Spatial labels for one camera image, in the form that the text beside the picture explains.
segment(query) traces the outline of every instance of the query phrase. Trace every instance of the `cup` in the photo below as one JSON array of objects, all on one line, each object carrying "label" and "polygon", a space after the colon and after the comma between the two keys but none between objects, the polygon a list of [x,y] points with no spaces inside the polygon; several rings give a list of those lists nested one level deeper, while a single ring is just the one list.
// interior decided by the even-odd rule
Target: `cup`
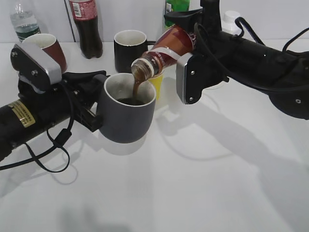
[{"label": "cup", "polygon": [[139,30],[124,30],[114,37],[115,67],[120,73],[131,73],[131,64],[148,51],[149,45],[155,41],[147,41],[146,34]]},{"label": "cup", "polygon": [[143,105],[130,105],[119,100],[133,97],[132,74],[118,73],[101,81],[104,82],[104,88],[97,106],[97,115],[103,117],[103,127],[100,132],[109,140],[122,144],[141,139],[153,120],[155,87],[148,81],[143,82],[137,94],[137,100],[143,102]]},{"label": "cup", "polygon": [[149,79],[149,81],[154,85],[154,87],[156,89],[156,100],[159,100],[159,98],[160,98],[162,80],[163,80],[163,74],[162,73],[158,76],[155,76],[154,78]]},{"label": "cup", "polygon": [[33,43],[53,58],[61,67],[64,73],[67,69],[66,58],[57,38],[52,34],[35,34],[27,37],[23,43]]}]

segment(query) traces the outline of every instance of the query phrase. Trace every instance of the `yellow cup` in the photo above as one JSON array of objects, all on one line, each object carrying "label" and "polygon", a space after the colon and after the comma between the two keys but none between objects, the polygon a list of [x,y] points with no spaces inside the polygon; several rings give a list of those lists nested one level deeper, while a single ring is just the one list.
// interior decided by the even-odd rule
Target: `yellow cup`
[{"label": "yellow cup", "polygon": [[162,80],[163,80],[163,74],[160,74],[154,78],[149,79],[149,81],[154,85],[156,89],[156,100],[159,100],[160,98],[160,89],[161,89]]}]

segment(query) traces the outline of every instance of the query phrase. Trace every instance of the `white table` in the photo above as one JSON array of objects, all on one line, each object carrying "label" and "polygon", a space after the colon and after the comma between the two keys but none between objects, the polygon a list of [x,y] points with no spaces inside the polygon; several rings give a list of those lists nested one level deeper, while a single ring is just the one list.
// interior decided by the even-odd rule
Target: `white table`
[{"label": "white table", "polygon": [[[266,41],[282,48],[286,41]],[[17,99],[13,44],[0,44],[0,106]],[[63,43],[68,71],[116,73],[113,45],[100,59]],[[309,41],[292,46],[309,50]],[[53,135],[67,121],[52,130]],[[50,174],[35,163],[0,172],[1,232],[307,232],[309,124],[278,111],[266,95],[231,80],[182,105],[175,68],[162,84],[152,126],[130,144],[76,123],[70,167]],[[38,154],[44,134],[30,145]],[[30,155],[24,147],[1,165]],[[60,151],[43,159],[63,167]]]}]

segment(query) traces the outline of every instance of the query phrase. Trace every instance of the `beverage bottle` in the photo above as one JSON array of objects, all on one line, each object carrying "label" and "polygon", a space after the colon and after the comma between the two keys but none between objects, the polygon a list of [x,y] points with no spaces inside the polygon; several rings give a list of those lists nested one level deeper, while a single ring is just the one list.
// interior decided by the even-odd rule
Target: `beverage bottle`
[{"label": "beverage bottle", "polygon": [[[166,0],[165,13],[172,11],[188,11],[190,7],[190,0]],[[165,20],[165,30],[173,26],[174,24],[168,20]]]},{"label": "beverage bottle", "polygon": [[87,59],[101,57],[102,41],[98,33],[98,13],[95,0],[70,0],[73,19],[78,29],[80,46]]},{"label": "beverage bottle", "polygon": [[235,20],[240,17],[240,13],[236,11],[226,11],[221,21],[222,31],[232,35],[241,33],[241,29],[236,25]]},{"label": "beverage bottle", "polygon": [[11,22],[20,42],[41,32],[31,5],[27,0],[11,0],[10,4]]},{"label": "beverage bottle", "polygon": [[150,51],[145,52],[131,66],[136,81],[143,82],[162,73],[188,52],[194,50],[196,36],[175,25],[167,30]]}]

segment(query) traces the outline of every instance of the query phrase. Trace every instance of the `red cup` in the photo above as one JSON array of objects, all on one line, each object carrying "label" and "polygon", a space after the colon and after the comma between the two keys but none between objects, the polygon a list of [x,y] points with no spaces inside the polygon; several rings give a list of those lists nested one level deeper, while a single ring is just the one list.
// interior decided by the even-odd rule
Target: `red cup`
[{"label": "red cup", "polygon": [[67,69],[67,61],[57,38],[52,34],[35,34],[26,38],[23,43],[33,43],[53,58],[64,73]]}]

